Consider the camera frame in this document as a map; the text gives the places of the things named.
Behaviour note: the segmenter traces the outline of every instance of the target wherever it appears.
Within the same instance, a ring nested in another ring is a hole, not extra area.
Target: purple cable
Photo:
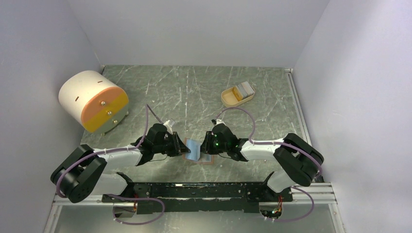
[[[149,108],[149,110],[152,112],[153,116],[156,117],[159,123],[163,124],[163,121],[153,112],[152,108],[148,104],[146,104],[146,107]]]
[[[229,109],[239,109],[244,111],[247,115],[249,115],[249,117],[251,118],[252,122],[253,122],[253,128],[252,128],[252,132],[249,135],[249,142],[254,144],[254,145],[281,145],[281,146],[285,146],[285,147],[289,147],[292,148],[298,152],[300,152],[301,154],[303,154],[304,156],[306,156],[308,159],[310,159],[317,167],[318,167],[318,174],[316,175],[316,177],[320,176],[322,174],[322,167],[321,165],[318,163],[318,161],[316,161],[311,155],[309,155],[308,153],[306,153],[304,150],[295,147],[291,144],[288,143],[284,143],[284,142],[254,142],[252,141],[252,136],[255,133],[255,129],[256,129],[256,123],[255,123],[255,119],[253,118],[253,116],[246,111],[245,109],[239,108],[239,107],[228,107],[223,109],[219,114],[217,114],[217,116],[215,117],[215,119],[217,119],[224,111],[229,110]]]
[[[165,214],[165,203],[163,203],[161,200],[156,199],[156,198],[124,198],[124,197],[120,197],[120,196],[113,195],[113,194],[107,194],[107,195],[110,196],[110,197],[113,197],[113,198],[120,199],[120,200],[153,200],[153,201],[159,202],[162,205],[162,212],[160,212],[159,216],[153,218],[152,220],[146,221],[146,222],[136,222],[136,223],[120,221],[115,215],[115,208],[113,208],[113,212],[112,212],[113,213],[113,218],[114,218],[113,220],[115,220],[116,222],[118,222],[120,224],[134,225],[134,226],[145,225],[145,224],[149,224],[149,223],[152,223],[152,222],[158,220],[160,217],[162,217]]]

